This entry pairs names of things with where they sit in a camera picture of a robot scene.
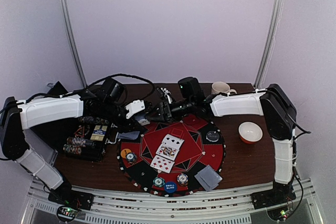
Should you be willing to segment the blue backed card deck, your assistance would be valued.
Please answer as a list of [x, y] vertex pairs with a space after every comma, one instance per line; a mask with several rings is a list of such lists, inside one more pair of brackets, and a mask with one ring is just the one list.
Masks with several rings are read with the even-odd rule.
[[134, 119], [142, 126], [150, 124], [150, 120], [146, 119], [144, 114], [137, 114]]

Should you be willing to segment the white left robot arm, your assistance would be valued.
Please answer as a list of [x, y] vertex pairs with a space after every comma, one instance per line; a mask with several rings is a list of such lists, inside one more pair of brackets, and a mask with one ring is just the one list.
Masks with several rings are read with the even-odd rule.
[[119, 102], [127, 93], [125, 85], [108, 76], [102, 84], [63, 93], [36, 93], [26, 100], [6, 98], [1, 109], [1, 148], [4, 160], [17, 162], [41, 180], [49, 193], [64, 205], [71, 205], [76, 197], [65, 175], [33, 149], [25, 131], [32, 130], [44, 143], [59, 151], [65, 144], [68, 131], [74, 129], [79, 118], [107, 120], [123, 130], [139, 126], [134, 116], [146, 108], [145, 97], [131, 102]]

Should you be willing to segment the blue white 100 chip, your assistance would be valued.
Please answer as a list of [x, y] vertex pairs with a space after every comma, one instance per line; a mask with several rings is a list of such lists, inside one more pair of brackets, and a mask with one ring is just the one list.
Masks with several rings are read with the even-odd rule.
[[180, 186], [187, 186], [188, 176], [185, 173], [180, 173], [177, 175], [176, 181], [177, 181], [177, 184]]

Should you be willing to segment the nine of diamonds card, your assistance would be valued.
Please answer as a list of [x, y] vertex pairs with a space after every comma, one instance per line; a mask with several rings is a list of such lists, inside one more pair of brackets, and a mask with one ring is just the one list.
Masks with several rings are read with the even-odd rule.
[[175, 162], [170, 159], [155, 155], [155, 157], [152, 159], [150, 166], [162, 172], [170, 173], [174, 163]]

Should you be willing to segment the blue small blind button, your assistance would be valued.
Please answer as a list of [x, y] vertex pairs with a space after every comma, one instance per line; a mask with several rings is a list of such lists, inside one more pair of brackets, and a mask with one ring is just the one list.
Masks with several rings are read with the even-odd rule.
[[167, 193], [174, 193], [177, 190], [177, 184], [175, 182], [166, 182], [164, 185], [164, 190]]

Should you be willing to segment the black dealer button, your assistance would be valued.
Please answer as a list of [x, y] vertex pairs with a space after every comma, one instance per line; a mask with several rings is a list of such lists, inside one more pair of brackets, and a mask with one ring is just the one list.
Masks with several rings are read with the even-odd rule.
[[219, 140], [220, 136], [219, 133], [217, 131], [209, 131], [206, 133], [206, 139], [209, 142], [217, 142]]

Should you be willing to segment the green blue 50 chip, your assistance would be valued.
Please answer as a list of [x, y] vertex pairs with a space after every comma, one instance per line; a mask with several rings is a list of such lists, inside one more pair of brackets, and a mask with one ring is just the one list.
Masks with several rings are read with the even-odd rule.
[[165, 185], [165, 179], [164, 178], [162, 178], [162, 177], [154, 178], [153, 186], [161, 188], [161, 187], [164, 187], [164, 185]]

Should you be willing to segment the orange big blind button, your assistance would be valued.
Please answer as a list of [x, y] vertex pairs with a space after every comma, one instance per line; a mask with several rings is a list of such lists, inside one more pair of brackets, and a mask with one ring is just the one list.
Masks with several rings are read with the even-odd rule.
[[126, 158], [126, 156], [131, 153], [132, 151], [129, 148], [124, 148], [121, 150], [120, 155], [122, 158]]

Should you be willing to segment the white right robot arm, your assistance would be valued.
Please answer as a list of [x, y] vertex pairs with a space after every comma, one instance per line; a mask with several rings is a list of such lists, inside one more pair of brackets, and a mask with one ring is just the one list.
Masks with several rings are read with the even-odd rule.
[[183, 99], [169, 102], [163, 98], [146, 118], [156, 122], [173, 122], [195, 113], [216, 117], [243, 114], [263, 116], [275, 148], [274, 181], [267, 193], [274, 204], [287, 198], [295, 177], [297, 110], [282, 88], [278, 84], [271, 84], [265, 89], [242, 94], [229, 91], [205, 96], [197, 78], [183, 78], [178, 85]]

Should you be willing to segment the three of spades card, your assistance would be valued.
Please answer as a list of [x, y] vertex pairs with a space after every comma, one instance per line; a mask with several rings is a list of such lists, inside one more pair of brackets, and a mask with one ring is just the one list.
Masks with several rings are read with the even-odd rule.
[[167, 134], [162, 140], [162, 144], [165, 144], [177, 150], [181, 148], [183, 143], [184, 143], [183, 139], [173, 136], [171, 134]]

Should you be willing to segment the mixed colour chip stack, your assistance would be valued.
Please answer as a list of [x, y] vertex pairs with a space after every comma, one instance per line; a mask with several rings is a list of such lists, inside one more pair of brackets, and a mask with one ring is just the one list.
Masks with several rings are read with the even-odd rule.
[[129, 164], [134, 164], [134, 163], [136, 163], [136, 162], [137, 162], [137, 159], [138, 159], [136, 153], [134, 153], [134, 152], [129, 152], [129, 153], [127, 153], [127, 155], [125, 156], [125, 158], [126, 158], [126, 161], [127, 161]]

